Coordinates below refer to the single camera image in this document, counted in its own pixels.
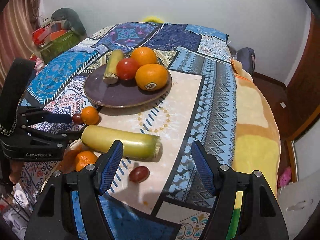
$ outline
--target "table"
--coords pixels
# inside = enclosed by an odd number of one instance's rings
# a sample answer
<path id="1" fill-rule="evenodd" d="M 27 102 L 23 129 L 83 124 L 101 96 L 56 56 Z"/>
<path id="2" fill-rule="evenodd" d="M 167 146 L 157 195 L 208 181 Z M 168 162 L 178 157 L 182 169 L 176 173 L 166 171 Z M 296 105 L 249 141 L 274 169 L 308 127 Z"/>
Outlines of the table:
<path id="1" fill-rule="evenodd" d="M 159 63 L 170 71 L 171 90 L 154 102 L 120 110 L 97 107 L 101 116 L 99 125 L 156 134 L 162 142 L 162 155 L 157 162 L 123 158 L 112 187 L 100 197 L 116 239 L 199 238 L 215 197 L 204 189 L 190 156 L 194 140 L 201 141 L 220 163 L 233 168 L 233 158 L 238 156 L 237 170 L 246 170 L 249 164 L 258 165 L 264 174 L 272 174 L 266 178 L 275 185 L 273 172 L 280 156 L 277 127 L 268 103 L 250 76 L 234 74 L 227 40 L 226 34 L 196 25 L 137 22 L 113 25 L 53 59 L 28 87 L 23 105 L 45 105 L 46 110 L 54 113 L 72 115 L 91 105 L 83 92 L 84 81 L 114 49 L 130 54 L 136 47 L 150 47 Z M 81 127 L 47 123 L 34 126 L 51 132 Z M 260 151 L 261 143 L 267 149 L 263 155 L 253 160 L 241 155 Z M 272 168 L 264 166 L 263 159 L 270 161 Z M 25 163 L 21 184 L 32 204 L 56 164 Z M 137 165 L 147 166 L 150 177 L 133 185 L 128 182 L 128 174 Z M 77 207 L 77 193 L 72 197 Z M 129 221 L 125 230 L 120 230 L 119 216 Z M 79 229 L 81 214 L 75 217 L 78 232 L 85 237 L 85 232 Z"/>

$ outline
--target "orange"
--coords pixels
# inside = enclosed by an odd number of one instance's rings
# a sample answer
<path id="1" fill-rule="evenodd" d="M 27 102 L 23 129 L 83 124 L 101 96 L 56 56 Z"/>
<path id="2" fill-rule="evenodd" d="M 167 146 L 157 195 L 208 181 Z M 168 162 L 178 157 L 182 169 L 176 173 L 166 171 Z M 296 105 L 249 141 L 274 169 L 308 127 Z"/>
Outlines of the orange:
<path id="1" fill-rule="evenodd" d="M 95 164 L 98 157 L 89 151 L 80 152 L 75 158 L 76 171 L 81 171 L 88 164 Z"/>
<path id="2" fill-rule="evenodd" d="M 143 90 L 153 91 L 163 88 L 168 80 L 168 71 L 159 64 L 143 65 L 136 72 L 136 83 Z"/>
<path id="3" fill-rule="evenodd" d="M 87 106 L 82 109 L 81 119 L 87 125 L 96 124 L 99 121 L 98 111 L 92 106 Z"/>
<path id="4" fill-rule="evenodd" d="M 131 58 L 134 58 L 140 66 L 157 63 L 157 56 L 155 52 L 148 47 L 135 49 L 131 54 Z"/>

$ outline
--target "plate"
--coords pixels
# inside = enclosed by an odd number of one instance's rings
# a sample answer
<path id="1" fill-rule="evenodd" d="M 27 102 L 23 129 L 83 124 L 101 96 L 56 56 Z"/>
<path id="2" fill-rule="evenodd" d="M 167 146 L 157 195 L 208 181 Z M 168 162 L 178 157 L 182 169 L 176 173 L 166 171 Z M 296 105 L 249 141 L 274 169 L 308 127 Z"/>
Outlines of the plate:
<path id="1" fill-rule="evenodd" d="M 125 108 L 143 105 L 159 98 L 172 87 L 172 77 L 169 71 L 166 85 L 156 91 L 140 89 L 134 79 L 107 85 L 102 80 L 106 66 L 102 65 L 93 71 L 84 83 L 84 93 L 87 98 L 100 106 Z"/>

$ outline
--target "white wall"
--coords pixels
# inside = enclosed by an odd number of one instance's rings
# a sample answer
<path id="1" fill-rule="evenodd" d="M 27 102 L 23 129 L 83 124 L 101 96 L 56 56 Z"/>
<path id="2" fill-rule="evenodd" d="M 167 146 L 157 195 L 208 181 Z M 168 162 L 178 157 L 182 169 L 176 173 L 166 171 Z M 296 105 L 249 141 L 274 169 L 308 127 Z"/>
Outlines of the white wall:
<path id="1" fill-rule="evenodd" d="M 47 16 L 74 9 L 91 35 L 111 24 L 155 15 L 166 22 L 216 28 L 236 49 L 251 47 L 256 71 L 281 82 L 299 55 L 308 15 L 304 0 L 43 0 Z"/>

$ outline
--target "red grape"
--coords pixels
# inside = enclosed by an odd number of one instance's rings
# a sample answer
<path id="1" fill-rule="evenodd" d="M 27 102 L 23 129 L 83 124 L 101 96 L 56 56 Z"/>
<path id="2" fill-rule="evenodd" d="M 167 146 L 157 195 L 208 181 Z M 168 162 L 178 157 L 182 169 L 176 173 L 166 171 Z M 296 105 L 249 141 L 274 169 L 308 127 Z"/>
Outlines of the red grape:
<path id="1" fill-rule="evenodd" d="M 129 180 L 135 183 L 140 183 L 146 180 L 150 175 L 150 171 L 145 166 L 139 166 L 129 173 Z"/>
<path id="2" fill-rule="evenodd" d="M 81 118 L 81 114 L 74 114 L 72 116 L 72 120 L 75 124 L 83 124 L 84 122 L 82 121 L 82 118 Z"/>

